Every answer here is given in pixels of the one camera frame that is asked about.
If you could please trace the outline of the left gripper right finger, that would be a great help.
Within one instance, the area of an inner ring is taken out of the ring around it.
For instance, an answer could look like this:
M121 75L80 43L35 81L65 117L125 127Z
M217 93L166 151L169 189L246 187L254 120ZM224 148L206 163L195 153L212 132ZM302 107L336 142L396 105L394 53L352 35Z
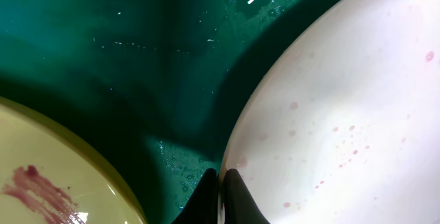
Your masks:
M269 224L250 194L239 171L229 169L223 178L225 224Z

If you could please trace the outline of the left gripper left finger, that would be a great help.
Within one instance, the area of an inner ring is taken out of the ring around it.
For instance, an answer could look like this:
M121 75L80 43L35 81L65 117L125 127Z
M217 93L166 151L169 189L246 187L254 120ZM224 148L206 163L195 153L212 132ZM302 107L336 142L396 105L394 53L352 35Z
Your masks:
M172 224L217 224L217 171L209 168L199 180L187 204Z

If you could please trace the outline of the pink plate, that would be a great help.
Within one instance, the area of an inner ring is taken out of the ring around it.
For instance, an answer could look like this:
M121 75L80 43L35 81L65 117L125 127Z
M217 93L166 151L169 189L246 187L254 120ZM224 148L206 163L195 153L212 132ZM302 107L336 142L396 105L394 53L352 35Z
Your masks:
M270 223L439 222L439 0L341 0L274 63L229 138Z

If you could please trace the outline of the yellow plate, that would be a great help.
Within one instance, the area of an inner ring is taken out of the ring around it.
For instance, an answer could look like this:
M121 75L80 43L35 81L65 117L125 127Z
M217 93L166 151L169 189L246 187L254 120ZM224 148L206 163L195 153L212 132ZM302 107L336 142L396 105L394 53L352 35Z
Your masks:
M1 99L2 223L146 223L118 171L64 126Z

